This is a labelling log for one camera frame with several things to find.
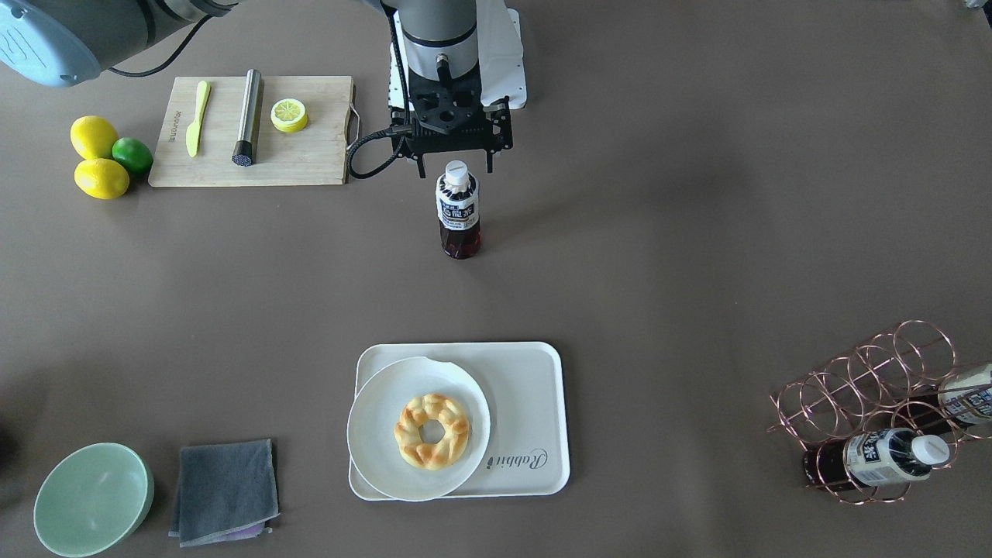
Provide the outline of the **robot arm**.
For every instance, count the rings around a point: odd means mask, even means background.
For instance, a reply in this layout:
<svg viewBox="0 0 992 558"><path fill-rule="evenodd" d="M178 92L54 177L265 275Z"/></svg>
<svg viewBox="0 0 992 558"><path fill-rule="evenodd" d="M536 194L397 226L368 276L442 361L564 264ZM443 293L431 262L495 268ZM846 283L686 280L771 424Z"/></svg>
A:
<svg viewBox="0 0 992 558"><path fill-rule="evenodd" d="M527 102L518 13L503 1L373 1L392 45L392 157L510 149L511 113ZM228 15L234 1L4 1L2 60L36 84L67 88L117 73L121 61L188 27Z"/></svg>

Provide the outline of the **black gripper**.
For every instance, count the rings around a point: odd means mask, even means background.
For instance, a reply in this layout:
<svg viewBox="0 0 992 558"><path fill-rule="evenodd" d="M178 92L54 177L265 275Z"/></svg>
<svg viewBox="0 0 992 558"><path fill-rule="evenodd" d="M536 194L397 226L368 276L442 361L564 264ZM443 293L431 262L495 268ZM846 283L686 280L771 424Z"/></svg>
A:
<svg viewBox="0 0 992 558"><path fill-rule="evenodd" d="M399 156L417 161L418 175L425 179L424 156L461 150L486 152L487 174L494 169L494 154L513 147L509 98L484 106L479 70L456 77L449 85L411 74L407 78L408 118L403 100L390 102L391 126L408 125L392 138Z"/></svg>

